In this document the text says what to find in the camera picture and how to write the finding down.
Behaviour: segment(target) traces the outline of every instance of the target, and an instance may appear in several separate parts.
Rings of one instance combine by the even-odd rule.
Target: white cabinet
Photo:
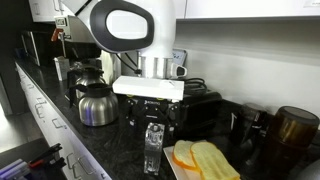
[[[29,0],[29,4],[34,22],[51,22],[61,15],[57,0]]]
[[[48,144],[61,144],[59,151],[64,157],[66,166],[63,172],[68,180],[108,180],[111,179],[88,149],[83,145],[64,118],[55,110],[50,100],[42,94],[18,64],[17,71],[21,79],[21,87],[25,92],[29,108],[39,125]]]
[[[187,0],[173,0],[176,19],[184,19],[186,15]]]
[[[67,6],[61,3],[61,0],[59,0],[59,3],[60,3],[60,11],[62,15],[74,16],[74,13]]]
[[[311,1],[318,0],[188,0],[186,19],[320,16]]]
[[[71,12],[77,12],[81,7],[87,3],[87,0],[77,0],[76,2],[74,0],[60,0],[61,4],[63,4],[64,8],[70,8],[69,11]]]

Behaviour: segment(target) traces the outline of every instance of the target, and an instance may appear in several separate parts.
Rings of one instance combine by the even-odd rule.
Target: stainless steel coffee carafe
[[[103,71],[94,67],[85,67],[81,69],[74,69],[68,71],[68,84],[67,87],[69,88],[72,85],[82,84],[87,86],[89,84],[94,83],[106,83],[105,80],[102,78]],[[80,91],[76,91],[76,95],[78,100],[84,93]]]
[[[81,122],[87,126],[102,126],[113,122],[119,115],[118,99],[111,86],[94,83],[75,85],[69,89],[70,107],[73,105],[76,90],[84,93],[78,108]]]

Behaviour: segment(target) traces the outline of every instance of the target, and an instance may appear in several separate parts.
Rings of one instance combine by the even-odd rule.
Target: brown jar
[[[316,115],[296,107],[281,107],[268,128],[261,152],[263,161],[289,171],[307,151],[318,126]]]

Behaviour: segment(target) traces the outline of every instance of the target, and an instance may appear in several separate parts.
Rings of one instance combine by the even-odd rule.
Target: white wall
[[[188,77],[224,99],[320,117],[319,20],[178,23],[175,48],[188,52]]]

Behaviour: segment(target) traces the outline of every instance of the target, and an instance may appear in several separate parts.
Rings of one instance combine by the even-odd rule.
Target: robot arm
[[[62,0],[98,46],[112,53],[172,58],[176,19],[172,0]]]
[[[164,80],[186,76],[173,63],[176,18],[172,0],[62,0],[107,52],[137,50],[140,78],[121,76],[115,93],[182,100],[184,83]]]

